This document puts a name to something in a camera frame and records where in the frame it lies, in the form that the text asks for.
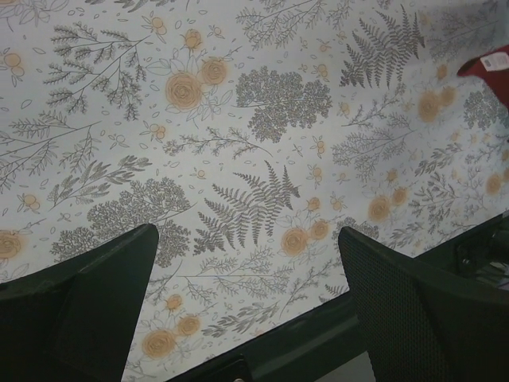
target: floral wallpaper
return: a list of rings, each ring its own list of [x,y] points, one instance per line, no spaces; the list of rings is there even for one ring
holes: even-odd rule
[[[509,118],[467,60],[505,0],[0,0],[0,283],[150,222],[123,379],[163,381],[509,207]]]

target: leaf sprig print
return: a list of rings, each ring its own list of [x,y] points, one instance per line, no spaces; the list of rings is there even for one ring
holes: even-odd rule
[[[165,6],[166,4],[173,3],[175,1],[176,0],[115,0],[115,4],[122,4],[122,8],[129,9],[127,12],[131,13],[139,10],[144,5],[149,3],[155,3],[156,6]],[[95,6],[98,4],[103,4],[105,0],[85,0],[85,2]]]
[[[196,135],[181,135],[180,142],[176,139],[172,139],[165,144],[163,150],[168,155],[174,157],[181,151],[185,151],[186,148],[192,148],[192,152],[195,155],[203,154],[205,149],[209,148],[211,154],[217,157],[221,150],[227,149],[228,147],[236,147],[233,153],[233,159],[237,159],[245,153],[255,152],[256,150],[265,151],[272,157],[269,151],[250,142],[250,136],[244,134],[238,128],[229,127],[227,134],[221,134],[219,129],[207,127],[207,132],[209,138],[200,138]]]
[[[468,8],[471,12],[464,14],[444,10],[441,13],[437,36],[429,37],[429,52],[435,61],[454,60],[466,47],[482,47],[490,52],[497,28],[496,8],[490,8],[489,2]]]
[[[236,91],[237,107],[254,108],[248,127],[260,142],[279,142],[288,125],[310,129],[332,106],[329,88],[319,80],[303,84],[297,72],[280,75],[266,66],[243,73]]]
[[[62,65],[49,65],[52,71],[44,84],[53,86],[67,81],[74,88],[50,91],[47,104],[50,107],[66,104],[67,113],[79,111],[85,114],[88,109],[85,92],[91,88],[102,92],[110,104],[123,108],[127,121],[137,119],[138,106],[142,104],[139,82],[146,80],[138,45],[148,36],[131,40],[124,32],[103,29],[100,33],[107,40],[101,40],[93,28],[80,21],[72,26],[58,25],[54,29],[56,36],[52,41],[57,45],[54,51],[64,59]]]
[[[272,294],[284,294],[289,282],[289,275],[293,268],[288,266],[273,269],[271,259],[275,253],[268,247],[255,249],[250,257],[239,261],[235,257],[219,259],[207,258],[200,265],[201,272],[196,275],[179,275],[188,283],[186,289],[192,298],[204,301],[203,293],[217,295],[218,292],[230,296],[245,291],[252,298],[268,298]],[[206,285],[212,282],[216,288],[201,286],[200,281]]]
[[[489,161],[493,155],[499,154],[504,147],[507,147],[509,134],[495,134],[495,142],[486,142],[485,146],[480,146],[477,152],[467,154],[464,161],[467,165],[475,165],[481,162]]]
[[[419,163],[415,170],[415,175],[420,176],[424,173],[433,173],[437,168],[443,169],[454,161],[454,155],[463,151],[460,143],[450,143],[444,149],[435,148],[430,159],[424,159]]]
[[[287,0],[260,0],[263,11],[244,8],[236,21],[244,25],[244,34],[254,50],[276,44],[285,47],[301,25],[313,28],[325,15],[324,0],[306,0],[286,6]]]
[[[195,255],[206,250],[215,251],[216,248],[225,251],[223,238],[226,238],[232,248],[235,248],[235,238],[242,247],[245,247],[250,226],[253,242],[258,244],[262,229],[265,229],[268,236],[272,236],[274,223],[282,209],[293,209],[291,197],[300,197],[300,195],[298,187],[294,186],[289,179],[286,167],[284,167],[282,178],[279,178],[270,163],[267,161],[265,163],[269,170],[268,181],[253,175],[234,173],[249,185],[250,192],[221,187],[217,184],[212,186],[227,203],[205,199],[205,203],[216,217],[198,213],[207,229],[196,230],[201,237],[195,238]]]
[[[390,105],[400,101],[405,90],[404,84],[398,84],[394,94],[386,93],[381,103],[374,100],[370,110],[365,111],[362,105],[359,107],[350,123],[344,125],[359,129],[348,133],[343,142],[332,147],[334,163],[342,166],[353,164],[357,177],[366,182],[380,161],[387,161],[405,151],[406,138],[415,132],[410,128],[410,118],[386,111]],[[375,126],[376,120],[384,124]]]
[[[48,201],[53,202],[52,209],[68,200],[79,205],[89,205],[95,198],[105,197],[112,184],[122,185],[131,181],[135,173],[144,171],[151,164],[147,158],[129,155],[118,163],[115,170],[109,170],[110,164],[93,161],[80,176],[69,175],[55,185],[48,195]]]
[[[441,228],[448,218],[452,219],[462,213],[469,219],[479,210],[487,210],[484,205],[484,180],[478,166],[469,166],[467,179],[453,184],[443,173],[435,171],[428,180],[427,186],[416,191],[409,206],[412,214],[419,218],[424,211],[428,213],[428,233],[433,234]]]
[[[330,286],[325,284],[325,290],[332,296],[331,298],[326,298],[322,296],[318,296],[318,299],[322,304],[331,301],[333,298],[341,296],[344,292],[348,291],[348,285],[335,285]]]
[[[279,317],[285,313],[285,308],[287,306],[293,305],[295,302],[300,300],[306,300],[309,296],[305,293],[306,289],[310,287],[317,288],[318,280],[327,278],[329,276],[329,272],[333,267],[338,267],[340,262],[333,262],[332,260],[327,261],[325,265],[316,269],[315,267],[311,267],[306,274],[305,278],[297,278],[292,285],[292,290],[289,293],[289,299],[286,304],[282,307],[279,313]]]
[[[394,75],[398,82],[402,81],[406,63],[412,56],[419,58],[418,46],[424,48],[425,43],[419,29],[417,14],[414,14],[414,23],[411,25],[405,8],[403,6],[401,8],[403,15],[401,25],[393,17],[377,11],[385,21],[388,32],[386,28],[369,25],[360,18],[360,27],[366,37],[352,32],[359,51],[355,51],[347,44],[351,62],[344,62],[346,69],[341,70],[343,75],[340,86],[359,84],[364,88],[367,80],[370,87],[374,84],[379,87],[384,73],[388,88]]]
[[[279,302],[264,306],[262,302],[253,302],[251,306],[243,306],[236,315],[223,316],[215,325],[209,325],[202,330],[204,336],[219,338],[228,330],[236,333],[245,333],[253,325],[269,321],[278,311]]]
[[[336,8],[328,12],[326,20],[334,29],[340,30],[343,27],[345,20],[348,19],[352,11],[353,2],[355,0],[340,0],[336,4]]]
[[[0,193],[16,182],[16,176],[27,171],[29,175],[41,175],[53,160],[60,158],[59,165],[69,166],[73,173],[80,172],[97,151],[100,142],[91,135],[91,128],[99,122],[83,127],[71,127],[62,114],[43,111],[37,119],[19,119],[10,124],[13,135],[0,131]],[[59,142],[70,134],[86,133],[75,143],[71,152],[59,152]]]
[[[396,228],[390,234],[390,240],[384,241],[384,245],[389,248],[403,248],[409,244],[412,244],[418,233],[424,230],[424,224],[422,222],[408,223],[404,228]]]

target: orange rose print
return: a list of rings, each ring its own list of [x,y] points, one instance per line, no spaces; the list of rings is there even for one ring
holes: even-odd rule
[[[212,58],[205,61],[201,68],[201,77],[206,84],[219,85],[226,78],[226,63],[221,59]]]
[[[379,196],[373,199],[367,208],[369,219],[375,223],[382,223],[390,213],[390,201],[388,197]]]
[[[320,73],[320,75],[321,75],[322,77],[324,77],[324,78],[325,78],[326,76],[328,76],[327,67],[326,67],[324,64],[320,64],[320,65],[318,65],[318,67],[317,67],[317,71],[318,71],[318,72]]]
[[[200,328],[200,319],[197,316],[181,318],[177,324],[177,332],[181,336],[191,336]]]
[[[32,211],[37,211],[41,207],[34,195],[23,195],[23,203]]]
[[[319,220],[309,230],[309,237],[315,240],[322,240],[328,234],[328,222]]]
[[[451,134],[451,141],[456,142],[461,136],[461,133],[459,131],[454,131]]]
[[[456,89],[452,86],[446,86],[440,93],[440,104],[442,106],[450,106],[456,99]]]
[[[170,310],[177,310],[182,306],[182,297],[179,294],[172,294],[166,300],[166,307]]]
[[[404,187],[400,187],[394,191],[392,194],[392,204],[393,205],[403,205],[408,198],[408,190]]]
[[[9,53],[3,57],[3,62],[10,68],[18,66],[21,63],[21,58],[16,53]]]
[[[502,178],[497,173],[491,175],[486,181],[486,193],[490,196],[495,196],[502,188]]]
[[[184,36],[185,46],[189,49],[196,49],[201,44],[201,34],[195,29],[190,29]]]
[[[290,257],[300,255],[308,245],[308,234],[302,228],[291,228],[281,239],[282,250]]]
[[[321,168],[320,167],[314,168],[313,172],[312,172],[312,175],[315,178],[316,182],[318,182],[318,183],[321,182]]]
[[[166,82],[166,99],[180,110],[189,110],[201,101],[201,83],[189,73],[177,73]]]
[[[19,235],[10,231],[0,231],[0,259],[11,259],[21,250]]]
[[[175,349],[175,338],[168,330],[160,329],[148,333],[142,342],[144,354],[152,359],[164,358]]]
[[[156,29],[156,33],[161,36],[164,36],[168,32],[164,22],[160,18],[153,18],[151,24]]]
[[[389,183],[392,183],[396,179],[398,179],[398,171],[396,169],[392,169],[391,171],[387,171],[386,181],[388,181]]]
[[[318,141],[317,142],[317,149],[318,149],[318,154],[323,154],[325,152],[325,142],[324,141]]]
[[[419,117],[422,122],[431,123],[440,111],[440,98],[435,92],[425,92],[419,100]]]
[[[340,110],[345,117],[348,117],[350,115],[350,105],[348,105],[346,102],[342,102],[340,104]]]
[[[437,78],[438,80],[443,80],[447,76],[447,65],[442,64],[437,68]]]
[[[309,211],[316,211],[319,208],[320,208],[320,199],[318,199],[317,197],[312,197],[311,199],[309,199],[309,201],[308,201],[308,210]]]

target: gray flower cluster print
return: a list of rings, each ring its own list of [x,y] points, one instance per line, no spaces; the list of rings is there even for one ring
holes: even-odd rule
[[[365,80],[370,87],[376,84],[380,86],[380,81],[385,73],[387,87],[393,75],[396,75],[399,82],[402,81],[403,69],[412,56],[419,58],[418,46],[425,47],[424,37],[421,35],[417,14],[414,14],[413,25],[402,8],[402,24],[386,14],[377,11],[377,14],[385,21],[385,27],[381,28],[375,25],[367,24],[362,18],[359,23],[366,37],[361,37],[355,31],[352,32],[353,38],[359,47],[355,51],[347,44],[348,54],[351,62],[345,61],[346,69],[343,73],[340,86],[359,84],[364,88]]]
[[[63,261],[140,224],[152,223],[156,224],[160,237],[155,263],[169,267],[174,258],[184,256],[189,250],[191,234],[172,218],[191,207],[184,190],[167,177],[159,181],[149,179],[144,184],[132,181],[130,190],[123,190],[118,200],[94,205],[88,211],[90,228],[61,232],[60,241],[52,244],[51,252],[58,261]]]
[[[499,102],[495,93],[486,84],[483,84],[482,91],[471,92],[463,107],[464,121],[471,129],[477,125],[485,131],[499,120],[509,126],[506,107]]]
[[[49,93],[47,104],[58,107],[66,104],[69,114],[86,113],[88,109],[86,90],[102,92],[110,104],[124,109],[127,121],[137,119],[138,106],[142,104],[139,82],[146,80],[146,70],[141,66],[138,44],[126,33],[103,29],[101,37],[81,22],[72,26],[55,26],[52,37],[57,47],[55,53],[63,57],[62,65],[53,63],[49,67],[47,85],[67,82],[71,88],[58,88]]]
[[[288,0],[260,0],[263,10],[244,8],[237,16],[238,23],[244,25],[253,49],[276,44],[285,47],[293,40],[301,25],[313,28],[325,14],[324,0],[307,0],[288,4]]]
[[[262,229],[268,236],[272,236],[274,223],[283,208],[293,209],[291,197],[300,197],[298,187],[294,186],[289,179],[286,166],[280,179],[269,162],[265,161],[269,170],[269,179],[244,173],[234,173],[243,179],[251,191],[242,191],[221,187],[214,184],[212,188],[227,203],[205,199],[207,206],[215,213],[216,217],[206,216],[199,212],[201,221],[207,229],[197,229],[200,238],[195,238],[195,255],[206,250],[215,251],[219,248],[225,251],[224,240],[232,248],[235,248],[235,238],[245,247],[247,233],[251,226],[254,244],[258,244],[258,238]]]
[[[236,91],[237,107],[254,108],[248,127],[259,141],[279,142],[288,125],[310,129],[332,106],[329,88],[319,80],[303,84],[297,72],[278,74],[266,66],[242,74]]]

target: red object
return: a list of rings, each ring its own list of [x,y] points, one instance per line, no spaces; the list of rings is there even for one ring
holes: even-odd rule
[[[469,60],[458,70],[457,74],[462,77],[477,76],[482,78],[486,85],[495,93],[499,101],[509,109],[509,69],[488,72],[480,61],[482,57],[489,56],[496,52],[505,52],[509,54],[509,45]]]

